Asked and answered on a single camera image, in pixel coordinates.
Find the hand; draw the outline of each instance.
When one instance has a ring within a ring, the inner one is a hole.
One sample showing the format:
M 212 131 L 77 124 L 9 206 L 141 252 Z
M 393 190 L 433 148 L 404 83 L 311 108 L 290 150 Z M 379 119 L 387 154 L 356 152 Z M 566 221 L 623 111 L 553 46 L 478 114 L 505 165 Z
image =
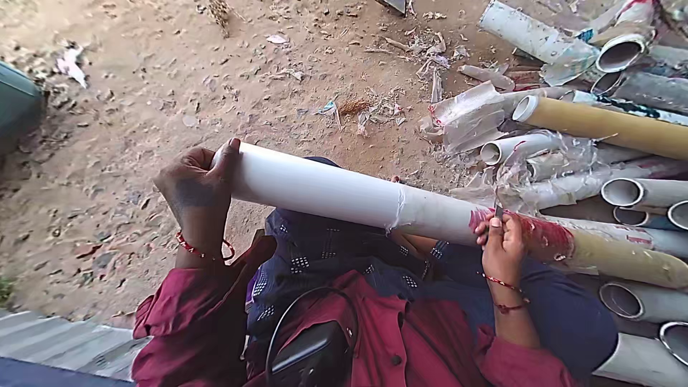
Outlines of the hand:
M 215 152 L 194 147 L 181 153 L 153 179 L 182 228 L 184 239 L 214 257 L 222 256 L 239 144 L 239 139 L 232 138 L 222 147 L 222 155 L 212 168 Z
M 482 268 L 486 275 L 519 286 L 521 261 L 526 249 L 521 222 L 505 213 L 503 221 L 492 213 L 476 229 L 477 243 L 483 246 Z

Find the person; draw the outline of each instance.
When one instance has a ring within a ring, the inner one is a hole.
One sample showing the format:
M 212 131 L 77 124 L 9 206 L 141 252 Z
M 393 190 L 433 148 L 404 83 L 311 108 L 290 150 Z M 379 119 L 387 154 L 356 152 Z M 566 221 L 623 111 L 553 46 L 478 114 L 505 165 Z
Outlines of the person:
M 333 386 L 577 386 L 614 352 L 610 314 L 527 257 L 508 213 L 477 227 L 481 251 L 275 209 L 226 264 L 239 146 L 212 167 L 214 152 L 190 149 L 155 179 L 182 248 L 136 312 L 134 337 L 153 336 L 133 364 L 139 385 L 277 385 L 276 354 L 332 322 L 350 354 Z

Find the red thread bracelet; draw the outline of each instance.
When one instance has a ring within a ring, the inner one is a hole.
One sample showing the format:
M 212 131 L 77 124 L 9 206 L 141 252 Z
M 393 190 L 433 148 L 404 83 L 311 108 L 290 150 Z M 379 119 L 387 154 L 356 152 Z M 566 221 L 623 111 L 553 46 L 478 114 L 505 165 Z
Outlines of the red thread bracelet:
M 495 304 L 495 306 L 497 307 L 497 309 L 499 310 L 499 312 L 501 314 L 508 315 L 509 312 L 515 311 L 517 309 L 525 308 L 526 305 L 530 304 L 530 300 L 526 297 L 526 295 L 523 293 L 523 290 L 521 290 L 521 288 L 517 288 L 516 286 L 513 286 L 511 284 L 507 284 L 506 282 L 504 282 L 502 280 L 498 280 L 497 278 L 490 277 L 489 275 L 486 275 L 485 273 L 479 273 L 479 272 L 476 272 L 476 273 L 482 275 L 488 281 L 498 283 L 498 284 L 500 284 L 506 288 L 513 290 L 513 291 L 517 291 L 521 295 L 521 298 L 523 298 L 523 304 L 517 305 L 517 306 L 507 306 L 507 305 L 502 305 L 502 304 Z
M 182 235 L 182 232 L 181 232 L 181 231 L 177 231 L 177 233 L 175 234 L 175 237 L 177 238 L 177 242 L 179 242 L 179 245 L 180 245 L 184 250 L 188 251 L 189 253 L 196 254 L 196 255 L 198 255 L 198 256 L 201 257 L 201 258 L 208 257 L 208 254 L 202 253 L 202 252 L 198 251 L 195 247 L 191 246 L 191 245 L 184 239 L 184 236 Z M 229 247 L 229 251 L 232 252 L 232 255 L 230 255 L 230 256 L 228 256 L 228 257 L 223 257 L 222 260 L 223 260 L 223 261 L 226 261 L 226 260 L 230 260 L 230 259 L 234 258 L 234 246 L 232 246 L 232 244 L 229 243 L 229 242 L 227 242 L 227 240 L 225 240 L 225 239 L 222 240 L 222 243 L 224 243 L 227 247 Z

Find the shirt sleeve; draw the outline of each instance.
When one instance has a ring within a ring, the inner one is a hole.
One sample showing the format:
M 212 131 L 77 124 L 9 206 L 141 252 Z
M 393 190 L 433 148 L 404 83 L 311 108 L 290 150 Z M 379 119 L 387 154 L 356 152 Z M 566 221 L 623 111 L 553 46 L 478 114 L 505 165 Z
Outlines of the shirt sleeve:
M 134 360 L 139 386 L 242 386 L 246 289 L 236 270 L 172 269 L 136 311 L 134 338 L 153 336 Z
M 478 328 L 475 360 L 495 387 L 577 387 L 564 364 L 545 349 L 532 349 L 496 337 L 491 328 Z

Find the sandy ground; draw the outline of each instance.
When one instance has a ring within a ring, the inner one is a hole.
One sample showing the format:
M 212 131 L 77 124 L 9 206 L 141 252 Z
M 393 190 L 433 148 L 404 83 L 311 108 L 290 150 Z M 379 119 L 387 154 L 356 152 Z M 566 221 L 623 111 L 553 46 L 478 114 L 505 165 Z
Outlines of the sandy ground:
M 455 95 L 470 87 L 457 66 L 510 57 L 477 30 L 487 2 L 417 1 L 418 17 L 403 19 L 374 1 L 237 0 L 225 39 L 210 12 L 197 11 L 203 1 L 0 0 L 0 54 L 57 50 L 61 39 L 88 45 L 89 88 L 70 81 L 76 103 L 52 108 L 0 174 L 0 273 L 17 279 L 14 306 L 104 322 L 133 311 L 176 249 L 177 225 L 151 178 L 194 145 L 216 149 L 238 136 L 446 193 L 462 176 L 417 135 L 430 98 L 428 79 L 415 74 L 422 63 L 396 48 L 364 49 L 377 35 L 406 43 L 442 32 L 450 57 L 459 44 L 471 53 L 442 73 L 445 96 Z M 428 11 L 447 18 L 423 19 Z M 276 33 L 289 44 L 266 41 Z M 301 82 L 270 77 L 288 65 L 305 73 Z M 369 138 L 356 135 L 355 116 L 340 130 L 312 115 L 335 96 L 394 90 L 406 121 L 368 123 Z M 270 210 L 234 201 L 226 235 L 238 251 Z

